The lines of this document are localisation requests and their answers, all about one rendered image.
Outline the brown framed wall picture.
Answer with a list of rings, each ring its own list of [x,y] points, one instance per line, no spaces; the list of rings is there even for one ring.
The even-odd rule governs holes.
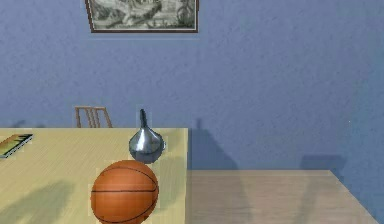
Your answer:
[[[92,33],[197,33],[200,0],[84,0]]]

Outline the pale wooden table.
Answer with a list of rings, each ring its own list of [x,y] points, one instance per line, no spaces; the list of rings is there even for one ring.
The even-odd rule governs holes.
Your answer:
[[[166,149],[150,165],[159,182],[155,210],[143,224],[187,224],[188,130],[157,128]],[[129,159],[135,128],[0,128],[33,139],[0,159],[0,224],[100,224],[90,193],[108,165]]]

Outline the orange basketball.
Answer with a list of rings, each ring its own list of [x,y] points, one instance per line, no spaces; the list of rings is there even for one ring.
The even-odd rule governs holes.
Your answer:
[[[158,180],[151,168],[135,160],[106,167],[91,190],[91,208],[102,224],[142,224],[159,198]]]

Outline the brown wooden chair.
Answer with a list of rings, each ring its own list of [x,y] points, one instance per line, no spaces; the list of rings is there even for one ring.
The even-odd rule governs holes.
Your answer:
[[[74,111],[75,111],[75,119],[76,119],[76,127],[81,128],[81,116],[80,116],[80,111],[83,110],[85,112],[88,126],[90,128],[100,128],[101,127],[101,122],[100,122],[100,117],[99,117],[99,111],[101,111],[104,114],[106,124],[108,128],[112,128],[112,122],[110,119],[110,116],[108,114],[107,108],[106,107],[101,107],[101,106],[75,106]]]

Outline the green yellow book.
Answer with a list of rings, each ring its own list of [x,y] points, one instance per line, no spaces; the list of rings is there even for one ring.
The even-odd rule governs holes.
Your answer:
[[[32,134],[13,134],[7,139],[4,139],[0,142],[0,158],[9,157],[32,138]]]

